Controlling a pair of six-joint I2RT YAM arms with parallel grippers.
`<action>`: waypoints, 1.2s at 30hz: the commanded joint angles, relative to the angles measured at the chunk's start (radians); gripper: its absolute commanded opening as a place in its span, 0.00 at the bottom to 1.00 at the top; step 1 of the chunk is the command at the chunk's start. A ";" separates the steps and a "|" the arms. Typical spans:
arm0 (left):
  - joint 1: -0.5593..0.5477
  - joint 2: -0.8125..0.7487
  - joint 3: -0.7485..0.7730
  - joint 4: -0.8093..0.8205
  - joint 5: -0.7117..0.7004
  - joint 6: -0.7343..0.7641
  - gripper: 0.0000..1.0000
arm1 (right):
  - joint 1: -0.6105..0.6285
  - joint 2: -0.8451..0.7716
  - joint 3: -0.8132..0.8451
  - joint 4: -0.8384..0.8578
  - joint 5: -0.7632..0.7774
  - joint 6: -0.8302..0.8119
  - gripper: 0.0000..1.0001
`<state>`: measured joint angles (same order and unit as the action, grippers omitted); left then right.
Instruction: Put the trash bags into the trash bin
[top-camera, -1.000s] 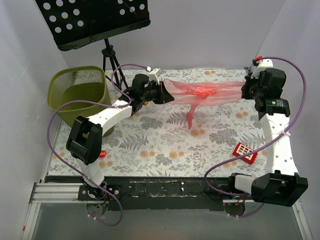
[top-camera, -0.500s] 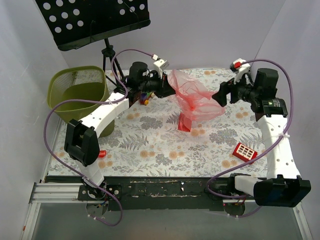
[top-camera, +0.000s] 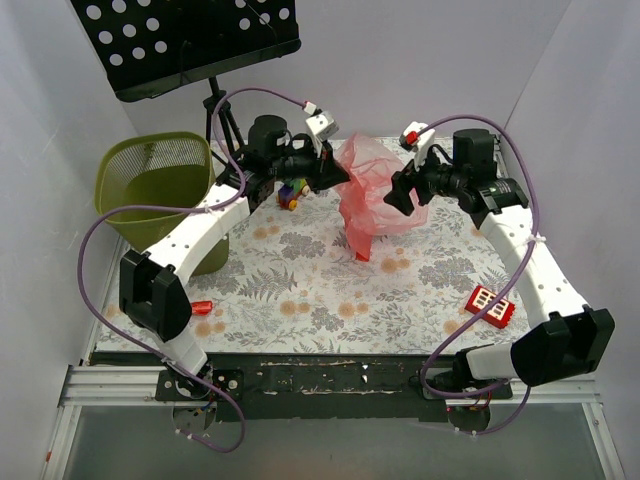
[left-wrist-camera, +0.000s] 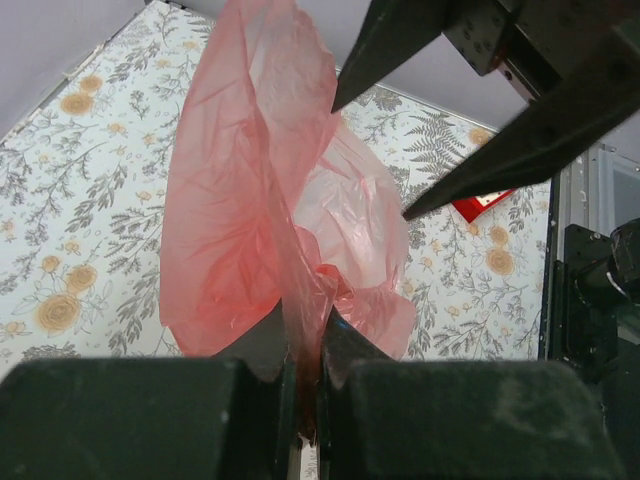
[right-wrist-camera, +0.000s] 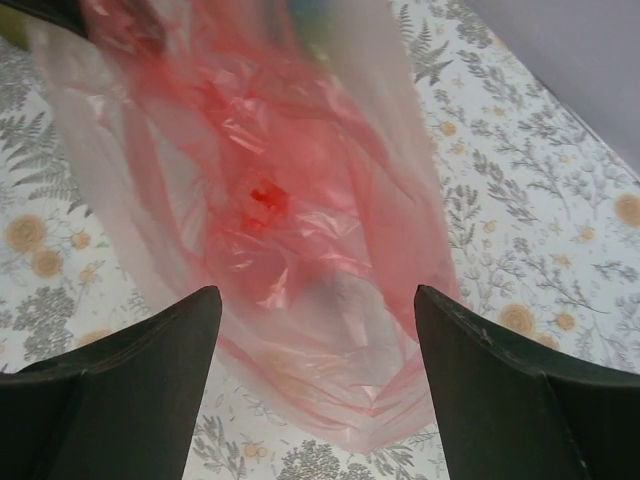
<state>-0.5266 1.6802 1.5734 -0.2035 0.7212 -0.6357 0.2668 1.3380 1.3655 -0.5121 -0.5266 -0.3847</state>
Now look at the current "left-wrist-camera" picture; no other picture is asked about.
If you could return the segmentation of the red plastic trash bag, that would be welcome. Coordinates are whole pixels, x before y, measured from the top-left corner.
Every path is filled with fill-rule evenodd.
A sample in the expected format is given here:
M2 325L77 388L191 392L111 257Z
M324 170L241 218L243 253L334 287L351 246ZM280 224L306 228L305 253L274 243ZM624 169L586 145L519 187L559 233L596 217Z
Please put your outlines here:
M416 317L400 195L332 111L336 85L295 2L227 2L177 127L161 241L160 319L183 353L216 354L281 308L306 437L329 315L394 358Z

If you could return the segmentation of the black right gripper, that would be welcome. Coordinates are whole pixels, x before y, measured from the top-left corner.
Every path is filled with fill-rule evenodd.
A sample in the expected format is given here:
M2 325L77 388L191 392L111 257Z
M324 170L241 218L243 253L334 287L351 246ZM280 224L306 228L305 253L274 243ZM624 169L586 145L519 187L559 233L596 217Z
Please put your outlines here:
M536 102L403 212L539 184L639 110L636 1L372 0L340 70L337 112L444 33L480 76Z

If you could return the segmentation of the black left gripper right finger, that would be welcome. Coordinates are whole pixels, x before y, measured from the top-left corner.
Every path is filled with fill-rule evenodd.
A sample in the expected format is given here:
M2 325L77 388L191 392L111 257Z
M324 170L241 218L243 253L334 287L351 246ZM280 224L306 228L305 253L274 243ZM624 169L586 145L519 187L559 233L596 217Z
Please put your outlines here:
M554 361L396 361L332 313L323 479L622 479L593 395Z

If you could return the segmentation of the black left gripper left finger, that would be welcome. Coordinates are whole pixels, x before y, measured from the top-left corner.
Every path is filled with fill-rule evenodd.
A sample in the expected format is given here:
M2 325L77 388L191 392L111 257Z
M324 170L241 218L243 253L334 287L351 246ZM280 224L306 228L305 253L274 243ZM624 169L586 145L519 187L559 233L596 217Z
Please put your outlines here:
M23 362L1 383L5 479L291 479L280 308L211 357Z

